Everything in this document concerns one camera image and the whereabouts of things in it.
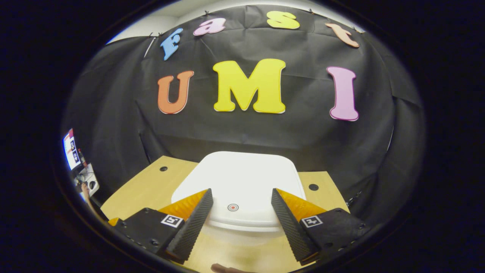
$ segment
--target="pink letter i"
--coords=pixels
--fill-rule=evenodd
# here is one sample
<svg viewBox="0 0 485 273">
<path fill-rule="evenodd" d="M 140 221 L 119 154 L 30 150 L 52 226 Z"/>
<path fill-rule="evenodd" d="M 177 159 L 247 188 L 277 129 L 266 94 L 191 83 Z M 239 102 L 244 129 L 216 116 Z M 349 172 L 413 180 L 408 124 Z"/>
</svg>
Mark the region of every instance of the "pink letter i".
<svg viewBox="0 0 485 273">
<path fill-rule="evenodd" d="M 327 67 L 327 72 L 332 75 L 335 84 L 335 105 L 330 110 L 330 116 L 334 119 L 357 120 L 359 113 L 354 106 L 354 86 L 352 84 L 356 74 L 339 67 Z"/>
</svg>

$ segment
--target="wooden board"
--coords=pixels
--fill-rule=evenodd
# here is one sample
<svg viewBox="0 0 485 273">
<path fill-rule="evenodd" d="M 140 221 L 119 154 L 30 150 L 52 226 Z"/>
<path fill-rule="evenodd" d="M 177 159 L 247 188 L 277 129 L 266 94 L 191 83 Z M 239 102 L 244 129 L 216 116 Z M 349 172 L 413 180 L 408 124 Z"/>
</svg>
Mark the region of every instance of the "wooden board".
<svg viewBox="0 0 485 273">
<path fill-rule="evenodd" d="M 169 205 L 175 189 L 196 166 L 195 162 L 162 156 L 124 184 L 104 203 L 101 210 L 108 219 L 126 219 L 144 207 L 158 210 Z M 167 170 L 160 171 L 161 167 L 167 167 Z M 348 211 L 327 172 L 299 172 L 298 175 L 308 201 L 326 210 L 340 207 Z M 310 190 L 310 184 L 316 184 L 318 190 Z M 201 273 L 211 273 L 210 267 L 214 263 L 259 273 L 289 272 L 302 268 L 284 235 L 261 245 L 238 246 L 215 238 L 203 227 L 184 266 Z"/>
</svg>

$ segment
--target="black cloth backdrop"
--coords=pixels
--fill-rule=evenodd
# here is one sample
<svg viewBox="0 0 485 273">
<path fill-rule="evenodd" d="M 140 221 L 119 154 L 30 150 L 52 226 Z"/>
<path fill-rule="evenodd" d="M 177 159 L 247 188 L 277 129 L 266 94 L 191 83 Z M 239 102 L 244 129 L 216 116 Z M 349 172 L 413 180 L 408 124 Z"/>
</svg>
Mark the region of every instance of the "black cloth backdrop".
<svg viewBox="0 0 485 273">
<path fill-rule="evenodd" d="M 294 14 L 300 27 L 272 28 L 266 13 L 273 10 Z M 226 19 L 223 31 L 193 35 L 202 22 L 218 17 Z M 349 31 L 360 47 L 346 45 L 325 23 Z M 164 61 L 160 44 L 177 28 L 183 28 L 178 50 Z M 286 63 L 281 73 L 285 113 L 254 111 L 257 94 L 246 111 L 232 97 L 233 112 L 216 112 L 218 74 L 212 66 L 236 61 L 249 77 L 266 58 Z M 326 71 L 329 66 L 355 72 L 357 121 L 330 117 L 335 88 Z M 162 113 L 157 81 L 174 76 L 173 102 L 178 97 L 177 74 L 187 70 L 194 71 L 187 105 L 175 115 Z M 421 111 L 411 76 L 372 34 L 294 8 L 240 6 L 200 16 L 160 37 L 127 38 L 106 45 L 74 85 L 62 134 L 74 128 L 77 146 L 96 172 L 100 189 L 95 197 L 101 203 L 162 155 L 199 162 L 216 151 L 278 154 L 290 159 L 298 171 L 329 172 L 346 201 L 361 192 L 351 212 L 377 223 L 399 209 L 415 183 L 407 178 L 406 168 L 399 168 L 401 162 L 395 163 L 397 171 L 385 175 L 385 181 L 379 178 L 391 138 L 424 134 L 421 129 L 415 132 L 414 127 L 423 126 L 419 122 L 405 124 L 410 127 L 399 136 L 393 133 L 399 104 L 407 115 Z M 370 211 L 383 202 L 387 213 L 376 216 Z"/>
</svg>

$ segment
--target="letter m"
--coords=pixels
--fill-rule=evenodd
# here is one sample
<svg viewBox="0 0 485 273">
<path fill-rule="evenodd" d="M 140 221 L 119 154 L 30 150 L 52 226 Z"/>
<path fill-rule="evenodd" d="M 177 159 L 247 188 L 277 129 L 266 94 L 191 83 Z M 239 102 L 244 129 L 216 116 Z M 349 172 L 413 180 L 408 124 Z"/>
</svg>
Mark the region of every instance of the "letter m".
<svg viewBox="0 0 485 273">
<path fill-rule="evenodd" d="M 253 108 L 256 112 L 281 114 L 285 105 L 281 102 L 281 71 L 286 64 L 278 59 L 263 59 L 246 75 L 235 61 L 225 61 L 214 65 L 219 74 L 219 97 L 214 109 L 221 112 L 234 111 L 236 105 L 231 101 L 231 91 L 239 107 L 246 111 L 256 91 L 258 100 Z"/>
</svg>

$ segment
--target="red target sticker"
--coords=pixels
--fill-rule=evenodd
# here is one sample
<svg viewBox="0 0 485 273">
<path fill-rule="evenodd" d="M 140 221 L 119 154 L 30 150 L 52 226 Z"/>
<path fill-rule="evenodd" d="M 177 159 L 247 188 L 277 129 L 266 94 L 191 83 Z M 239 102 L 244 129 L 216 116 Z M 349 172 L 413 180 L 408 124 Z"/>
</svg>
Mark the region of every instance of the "red target sticker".
<svg viewBox="0 0 485 273">
<path fill-rule="evenodd" d="M 230 205 L 228 205 L 228 206 L 227 206 L 227 209 L 228 209 L 229 211 L 236 211 L 236 210 L 238 210 L 238 209 L 239 209 L 239 206 L 238 206 L 238 205 L 236 205 L 236 204 L 230 204 Z"/>
</svg>

